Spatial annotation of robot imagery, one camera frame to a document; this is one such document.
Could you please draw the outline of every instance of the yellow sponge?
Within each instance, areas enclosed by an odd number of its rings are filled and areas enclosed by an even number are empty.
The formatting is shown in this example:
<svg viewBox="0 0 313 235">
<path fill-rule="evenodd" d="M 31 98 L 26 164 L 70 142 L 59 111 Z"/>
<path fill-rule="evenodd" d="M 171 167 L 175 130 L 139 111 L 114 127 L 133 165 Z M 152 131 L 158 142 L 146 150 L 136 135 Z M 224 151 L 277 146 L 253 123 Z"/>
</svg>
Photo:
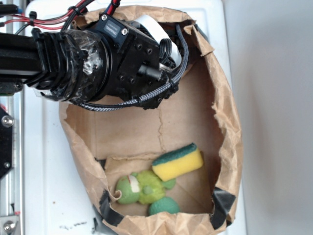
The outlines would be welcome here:
<svg viewBox="0 0 313 235">
<path fill-rule="evenodd" d="M 152 163 L 152 170 L 161 180 L 168 181 L 199 169 L 201 166 L 203 166 L 201 153 L 192 143 L 155 159 Z"/>
</svg>

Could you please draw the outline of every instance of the paper bag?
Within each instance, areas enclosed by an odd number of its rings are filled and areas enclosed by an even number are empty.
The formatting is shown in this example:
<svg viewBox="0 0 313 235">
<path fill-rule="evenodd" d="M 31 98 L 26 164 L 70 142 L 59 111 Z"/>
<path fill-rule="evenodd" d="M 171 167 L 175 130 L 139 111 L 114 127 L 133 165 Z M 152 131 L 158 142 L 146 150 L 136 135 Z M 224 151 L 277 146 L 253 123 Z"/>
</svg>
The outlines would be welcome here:
<svg viewBox="0 0 313 235">
<path fill-rule="evenodd" d="M 74 25 L 83 28 L 97 21 L 100 12 L 87 13 Z M 60 120 L 77 170 L 103 223 L 120 235 L 218 234 L 235 219 L 242 172 L 242 132 L 232 91 L 213 48 L 186 13 L 127 6 L 114 16 L 129 21 L 142 14 L 162 26 L 180 23 L 190 50 L 188 71 L 179 91 L 157 109 L 98 113 L 60 104 Z M 116 102 L 106 96 L 98 103 Z M 150 169 L 161 154 L 191 142 L 202 151 L 204 166 L 177 177 L 177 185 L 167 191 L 181 212 L 148 216 L 147 206 L 117 203 L 119 177 Z"/>
</svg>

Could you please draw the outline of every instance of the teal ball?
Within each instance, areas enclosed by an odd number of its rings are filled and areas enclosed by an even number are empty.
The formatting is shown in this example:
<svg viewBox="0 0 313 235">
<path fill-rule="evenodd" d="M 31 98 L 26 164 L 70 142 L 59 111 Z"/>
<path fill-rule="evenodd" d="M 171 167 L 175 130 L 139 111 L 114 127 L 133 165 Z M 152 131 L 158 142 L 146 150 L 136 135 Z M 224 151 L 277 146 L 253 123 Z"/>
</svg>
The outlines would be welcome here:
<svg viewBox="0 0 313 235">
<path fill-rule="evenodd" d="M 180 212 L 179 205 L 171 197 L 163 197 L 160 200 L 153 202 L 149 207 L 149 215 L 157 214 L 159 212 L 169 212 L 175 214 Z"/>
</svg>

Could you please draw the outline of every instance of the green plush toy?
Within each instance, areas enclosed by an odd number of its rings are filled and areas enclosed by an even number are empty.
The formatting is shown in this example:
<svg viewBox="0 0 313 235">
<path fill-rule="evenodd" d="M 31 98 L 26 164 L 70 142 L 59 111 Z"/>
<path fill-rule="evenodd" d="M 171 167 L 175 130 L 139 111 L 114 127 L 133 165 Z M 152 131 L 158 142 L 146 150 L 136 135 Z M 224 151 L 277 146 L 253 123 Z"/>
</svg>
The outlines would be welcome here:
<svg viewBox="0 0 313 235">
<path fill-rule="evenodd" d="M 176 179 L 162 181 L 151 170 L 132 173 L 121 177 L 116 185 L 116 190 L 122 192 L 118 200 L 120 204 L 140 202 L 151 204 L 149 215 L 159 212 L 178 213 L 179 205 L 170 197 L 165 197 L 165 190 L 175 186 Z"/>
</svg>

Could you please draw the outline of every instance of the gray wall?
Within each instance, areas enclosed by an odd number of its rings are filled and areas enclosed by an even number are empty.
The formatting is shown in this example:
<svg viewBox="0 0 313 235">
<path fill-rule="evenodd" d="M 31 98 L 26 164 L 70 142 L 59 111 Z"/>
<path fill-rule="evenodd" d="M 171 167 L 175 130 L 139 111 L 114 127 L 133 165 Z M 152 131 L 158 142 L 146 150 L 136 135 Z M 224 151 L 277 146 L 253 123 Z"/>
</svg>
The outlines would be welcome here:
<svg viewBox="0 0 313 235">
<path fill-rule="evenodd" d="M 313 234 L 313 1 L 224 0 L 249 235 Z"/>
</svg>

